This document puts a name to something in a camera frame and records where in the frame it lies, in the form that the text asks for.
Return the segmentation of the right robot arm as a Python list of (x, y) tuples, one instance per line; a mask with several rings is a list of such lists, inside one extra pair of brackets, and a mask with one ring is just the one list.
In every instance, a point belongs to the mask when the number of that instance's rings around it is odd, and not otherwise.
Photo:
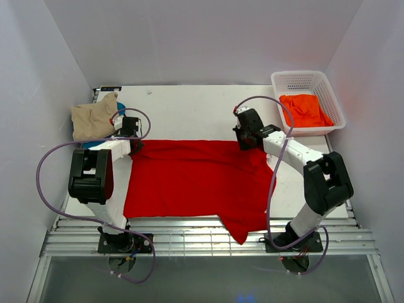
[(255, 109), (236, 107), (233, 114), (237, 119), (233, 130), (241, 150), (259, 148), (303, 177), (303, 207), (283, 233), (268, 238), (277, 251), (290, 249), (311, 237), (327, 215), (354, 195), (343, 157), (335, 151), (325, 154), (313, 150), (280, 128), (265, 126)]

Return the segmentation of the red t shirt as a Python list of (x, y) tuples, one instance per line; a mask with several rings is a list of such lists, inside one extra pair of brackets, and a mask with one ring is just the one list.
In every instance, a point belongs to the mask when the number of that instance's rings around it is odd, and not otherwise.
[(147, 140), (131, 159), (125, 217), (216, 215), (239, 244), (267, 228), (265, 152), (236, 141)]

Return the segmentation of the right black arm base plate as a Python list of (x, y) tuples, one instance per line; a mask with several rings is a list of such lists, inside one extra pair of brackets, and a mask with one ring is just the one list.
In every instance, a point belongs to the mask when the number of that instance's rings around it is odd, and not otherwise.
[(263, 237), (258, 240), (259, 243), (264, 244), (265, 251), (267, 253), (275, 252), (292, 252), (292, 253), (320, 253), (323, 252), (323, 245), (321, 242), (320, 234), (318, 232), (313, 232), (300, 242), (291, 246), (293, 242), (292, 239), (287, 238), (287, 233), (275, 233), (273, 234), (273, 243), (269, 240), (268, 233), (265, 233)]

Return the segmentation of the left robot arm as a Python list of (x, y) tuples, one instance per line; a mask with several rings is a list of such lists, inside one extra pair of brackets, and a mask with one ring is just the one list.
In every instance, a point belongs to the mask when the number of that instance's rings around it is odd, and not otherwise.
[(141, 150), (143, 143), (137, 137), (143, 133), (141, 119), (137, 117), (119, 116), (113, 125), (116, 133), (110, 141), (73, 151), (68, 192), (104, 223), (98, 231), (106, 244), (124, 251), (132, 244), (133, 237), (111, 227), (129, 228), (128, 219), (123, 215), (124, 203), (113, 197), (113, 164)]

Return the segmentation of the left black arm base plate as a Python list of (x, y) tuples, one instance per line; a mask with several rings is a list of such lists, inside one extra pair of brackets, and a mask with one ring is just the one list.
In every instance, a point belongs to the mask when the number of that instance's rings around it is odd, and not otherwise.
[(100, 254), (131, 254), (135, 251), (147, 254), (152, 252), (151, 242), (153, 234), (145, 234), (144, 237), (129, 233), (124, 234), (102, 234), (99, 238), (97, 252)]

